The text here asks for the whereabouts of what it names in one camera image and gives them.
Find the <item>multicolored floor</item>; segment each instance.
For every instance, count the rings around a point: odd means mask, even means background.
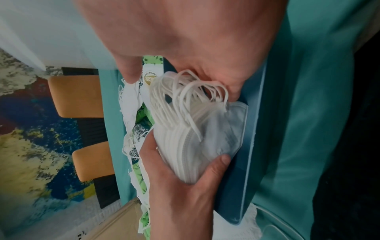
[[[11,236],[95,194],[71,154],[82,148],[74,119],[58,116],[47,78],[0,49],[0,228]]]

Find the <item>bundle of white masks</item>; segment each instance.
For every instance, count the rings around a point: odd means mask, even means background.
[[[233,158],[242,145],[248,106],[228,102],[219,82],[189,70],[166,72],[150,85],[150,103],[160,155],[185,183],[196,183],[213,159]]]

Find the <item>orange object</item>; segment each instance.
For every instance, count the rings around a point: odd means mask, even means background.
[[[115,174],[108,142],[101,142],[72,153],[76,174],[81,182]]]
[[[104,117],[99,76],[53,76],[48,83],[61,117]]]

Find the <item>hand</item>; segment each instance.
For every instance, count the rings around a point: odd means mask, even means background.
[[[217,157],[195,185],[183,183],[163,162],[153,131],[140,156],[149,176],[151,240],[210,240],[214,198],[231,158]]]
[[[141,56],[162,55],[177,71],[227,87],[230,101],[261,65],[287,0],[76,0],[113,54],[124,79],[136,82]]]

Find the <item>fingernail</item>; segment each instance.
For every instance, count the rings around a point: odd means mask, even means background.
[[[230,165],[230,162],[231,162],[231,158],[230,158],[230,156],[228,156],[228,155],[223,155],[223,156],[222,156],[222,162],[223,162],[226,166]]]

